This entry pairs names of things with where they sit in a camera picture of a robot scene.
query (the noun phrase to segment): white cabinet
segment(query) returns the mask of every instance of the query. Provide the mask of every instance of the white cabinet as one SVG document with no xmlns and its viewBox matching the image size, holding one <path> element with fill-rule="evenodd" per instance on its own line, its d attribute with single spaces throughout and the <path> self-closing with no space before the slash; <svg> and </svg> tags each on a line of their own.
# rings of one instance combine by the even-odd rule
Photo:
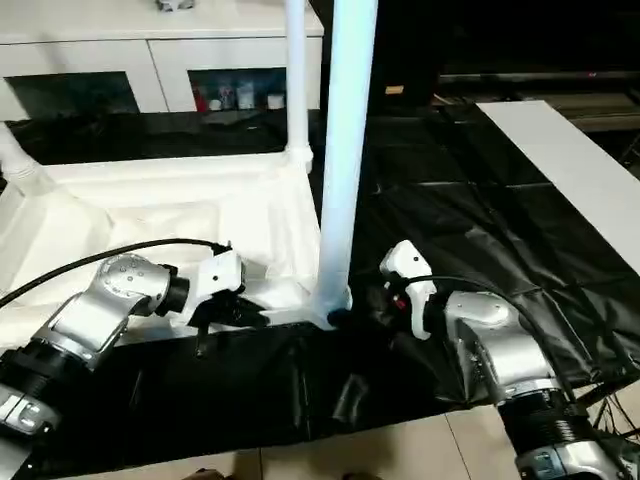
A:
<svg viewBox="0 0 640 480">
<path fill-rule="evenodd" d="M 322 37 L 307 37 L 307 107 L 320 108 Z M 171 112 L 196 110 L 196 96 L 219 97 L 217 88 L 235 88 L 243 75 L 256 84 L 256 103 L 284 93 L 287 39 L 216 38 L 154 40 L 149 45 Z"/>
<path fill-rule="evenodd" d="M 0 45 L 0 120 L 27 119 L 46 108 L 74 110 L 74 102 L 91 101 L 110 111 L 167 111 L 146 41 Z"/>
<path fill-rule="evenodd" d="M 0 1 L 0 121 L 204 110 L 221 89 L 253 89 L 256 108 L 269 94 L 286 100 L 285 0 L 202 0 L 176 13 L 153 0 Z M 304 22 L 314 109 L 324 29 L 308 2 Z"/>
</svg>

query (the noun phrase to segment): black plastic sheet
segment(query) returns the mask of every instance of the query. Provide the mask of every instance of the black plastic sheet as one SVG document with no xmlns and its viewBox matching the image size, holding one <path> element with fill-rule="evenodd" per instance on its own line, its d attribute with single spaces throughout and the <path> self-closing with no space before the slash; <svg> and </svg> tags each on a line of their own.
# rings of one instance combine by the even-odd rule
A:
<svg viewBox="0 0 640 480">
<path fill-rule="evenodd" d="M 276 151 L 286 141 L 281 113 L 225 126 L 207 118 L 115 116 L 14 129 L 43 163 Z M 312 139 L 319 211 L 320 120 Z M 41 474 L 290 444 L 483 402 L 481 389 L 463 393 L 437 313 L 426 342 L 370 328 L 378 264 L 407 238 L 434 273 L 491 283 L 527 308 L 574 384 L 636 374 L 640 279 L 490 120 L 475 107 L 372 118 L 351 265 L 353 328 L 219 335 L 204 361 L 194 339 L 117 348 L 43 452 Z"/>
</svg>

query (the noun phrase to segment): glass cabinet door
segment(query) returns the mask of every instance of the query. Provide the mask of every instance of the glass cabinet door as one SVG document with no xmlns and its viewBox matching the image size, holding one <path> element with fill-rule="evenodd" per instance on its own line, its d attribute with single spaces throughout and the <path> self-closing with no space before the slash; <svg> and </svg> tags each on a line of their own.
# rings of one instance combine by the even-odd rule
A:
<svg viewBox="0 0 640 480">
<path fill-rule="evenodd" d="M 0 45 L 0 121 L 166 111 L 144 40 Z"/>
<path fill-rule="evenodd" d="M 139 113 L 125 72 L 28 75 L 6 81 L 33 119 Z"/>
<path fill-rule="evenodd" d="M 196 110 L 279 110 L 286 102 L 286 69 L 189 70 Z"/>
</svg>

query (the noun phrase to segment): white metal frame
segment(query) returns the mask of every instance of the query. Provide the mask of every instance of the white metal frame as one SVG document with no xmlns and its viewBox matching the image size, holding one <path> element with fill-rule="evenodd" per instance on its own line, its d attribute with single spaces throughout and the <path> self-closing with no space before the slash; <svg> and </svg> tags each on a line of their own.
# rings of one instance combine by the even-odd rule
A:
<svg viewBox="0 0 640 480">
<path fill-rule="evenodd" d="M 120 71 L 127 75 L 140 112 L 167 111 L 153 59 L 144 40 L 0 45 L 0 118 L 29 118 L 7 77 Z"/>
</svg>

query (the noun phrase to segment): white panel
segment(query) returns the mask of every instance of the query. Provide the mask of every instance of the white panel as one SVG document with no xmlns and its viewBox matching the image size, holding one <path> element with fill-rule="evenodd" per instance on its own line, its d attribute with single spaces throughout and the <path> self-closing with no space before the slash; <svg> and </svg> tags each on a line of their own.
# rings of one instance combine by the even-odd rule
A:
<svg viewBox="0 0 640 480">
<path fill-rule="evenodd" d="M 86 40 L 284 37 L 285 0 L 199 0 L 166 14 L 154 0 L 2 0 L 0 44 Z M 307 36 L 321 37 L 307 2 Z"/>
<path fill-rule="evenodd" d="M 287 65 L 286 38 L 156 40 L 149 42 L 171 112 L 195 111 L 189 70 L 279 68 Z M 322 38 L 307 38 L 307 102 L 320 106 Z"/>
<path fill-rule="evenodd" d="M 153 60 L 143 40 L 0 45 L 0 77 L 126 72 L 141 112 L 166 112 Z M 0 88 L 0 112 L 15 117 L 15 101 Z"/>
<path fill-rule="evenodd" d="M 640 182 L 545 102 L 479 107 L 640 274 Z"/>
</svg>

